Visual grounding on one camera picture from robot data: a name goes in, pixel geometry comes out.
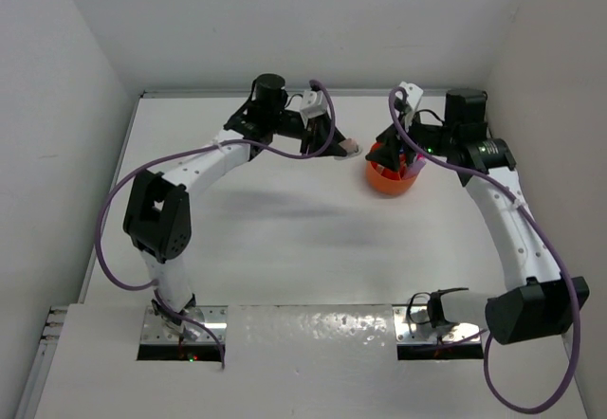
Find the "metal base plate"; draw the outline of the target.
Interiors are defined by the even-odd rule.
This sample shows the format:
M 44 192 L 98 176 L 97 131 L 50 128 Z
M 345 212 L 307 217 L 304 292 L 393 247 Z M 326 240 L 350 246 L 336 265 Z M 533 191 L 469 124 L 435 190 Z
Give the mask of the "metal base plate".
M 187 314 L 196 322 L 202 323 L 217 339 L 224 343 L 227 337 L 228 310 L 223 306 L 197 306 L 189 309 Z M 139 342 L 147 345 L 183 343 L 211 345 L 212 336 L 199 326 L 185 322 L 182 327 L 169 323 L 152 306 L 146 308 Z
M 447 323 L 433 327 L 428 322 L 426 305 L 414 303 L 393 306 L 396 343 L 405 346 L 430 346 L 480 343 L 482 330 L 475 324 Z

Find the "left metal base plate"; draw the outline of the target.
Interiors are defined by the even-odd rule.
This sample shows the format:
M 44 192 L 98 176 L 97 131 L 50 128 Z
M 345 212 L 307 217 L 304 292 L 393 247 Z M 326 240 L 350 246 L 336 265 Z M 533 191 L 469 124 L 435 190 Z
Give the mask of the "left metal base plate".
M 228 310 L 223 306 L 197 306 L 189 309 L 187 314 L 196 322 L 202 323 L 217 339 L 224 343 L 227 337 Z M 199 326 L 185 322 L 182 327 L 169 323 L 152 306 L 146 308 L 139 342 L 147 345 L 183 343 L 211 345 L 212 336 Z

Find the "orange round divided container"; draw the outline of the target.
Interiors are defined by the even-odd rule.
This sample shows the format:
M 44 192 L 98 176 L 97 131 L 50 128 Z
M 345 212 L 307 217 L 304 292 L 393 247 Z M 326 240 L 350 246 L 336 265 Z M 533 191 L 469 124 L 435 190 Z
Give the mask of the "orange round divided container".
M 368 185 L 380 194 L 399 196 L 405 193 L 416 181 L 416 177 L 405 178 L 408 166 L 404 155 L 400 155 L 401 169 L 393 172 L 375 162 L 366 161 L 365 178 Z

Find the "light pink highlighter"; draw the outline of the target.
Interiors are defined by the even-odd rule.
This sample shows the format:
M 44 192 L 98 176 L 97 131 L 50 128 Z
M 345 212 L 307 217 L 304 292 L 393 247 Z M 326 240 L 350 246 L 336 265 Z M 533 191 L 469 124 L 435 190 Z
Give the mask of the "light pink highlighter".
M 419 175 L 419 173 L 423 170 L 423 168 L 426 166 L 426 159 L 425 160 L 416 160 L 414 161 L 407 169 L 405 178 L 409 179 L 412 177 L 416 177 Z

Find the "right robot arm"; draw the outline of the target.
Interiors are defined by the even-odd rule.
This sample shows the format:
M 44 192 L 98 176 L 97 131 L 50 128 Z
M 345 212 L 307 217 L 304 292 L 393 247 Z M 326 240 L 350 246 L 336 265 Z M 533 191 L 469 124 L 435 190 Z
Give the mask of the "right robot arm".
M 432 293 L 429 318 L 474 322 L 500 344 L 570 334 L 581 337 L 580 309 L 589 297 L 582 277 L 571 277 L 546 235 L 527 209 L 516 160 L 507 143 L 488 133 L 487 93 L 477 89 L 447 92 L 441 124 L 422 122 L 423 91 L 402 82 L 388 99 L 393 123 L 368 160 L 388 169 L 426 160 L 457 173 L 480 210 L 497 250 L 505 292 L 499 296 L 453 288 Z

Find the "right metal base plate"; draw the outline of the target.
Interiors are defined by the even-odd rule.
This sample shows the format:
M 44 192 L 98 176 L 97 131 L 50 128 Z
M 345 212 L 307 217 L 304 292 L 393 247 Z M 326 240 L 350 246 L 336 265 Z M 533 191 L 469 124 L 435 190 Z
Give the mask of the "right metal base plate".
M 426 305 L 414 303 L 393 306 L 396 343 L 405 346 L 430 346 L 480 343 L 482 330 L 475 324 L 447 323 L 433 327 L 428 322 Z

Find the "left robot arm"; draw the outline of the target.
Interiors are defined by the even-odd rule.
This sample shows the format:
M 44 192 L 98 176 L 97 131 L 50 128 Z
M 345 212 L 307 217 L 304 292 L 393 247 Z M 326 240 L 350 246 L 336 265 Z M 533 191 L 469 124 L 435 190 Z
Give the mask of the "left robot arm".
M 192 239 L 191 203 L 233 169 L 268 150 L 276 136 L 297 139 L 305 158 L 347 158 L 359 152 L 330 115 L 333 106 L 320 85 L 310 85 L 296 110 L 287 107 L 285 79 L 259 75 L 248 98 L 232 114 L 205 152 L 186 155 L 168 172 L 137 173 L 129 195 L 123 230 L 140 252 L 154 284 L 153 308 L 176 331 L 196 306 L 183 253 Z

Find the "pink mini stapler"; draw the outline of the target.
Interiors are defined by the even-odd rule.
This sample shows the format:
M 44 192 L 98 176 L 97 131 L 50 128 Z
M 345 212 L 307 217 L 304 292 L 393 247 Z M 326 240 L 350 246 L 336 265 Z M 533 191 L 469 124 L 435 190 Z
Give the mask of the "pink mini stapler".
M 336 160 L 345 160 L 356 157 L 361 154 L 359 144 L 352 138 L 347 138 L 338 144 L 338 154 L 334 156 Z

